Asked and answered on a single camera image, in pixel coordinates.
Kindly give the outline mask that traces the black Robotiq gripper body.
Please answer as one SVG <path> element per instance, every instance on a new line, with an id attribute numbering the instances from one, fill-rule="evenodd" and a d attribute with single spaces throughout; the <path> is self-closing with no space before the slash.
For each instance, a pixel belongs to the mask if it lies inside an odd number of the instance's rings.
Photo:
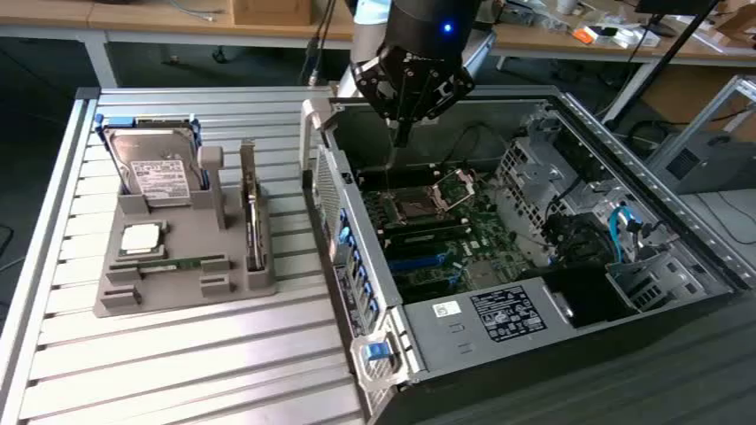
<path id="1" fill-rule="evenodd" d="M 399 80 L 425 68 L 442 78 L 457 74 L 477 15 L 473 0 L 393 2 L 378 51 L 389 78 Z"/>

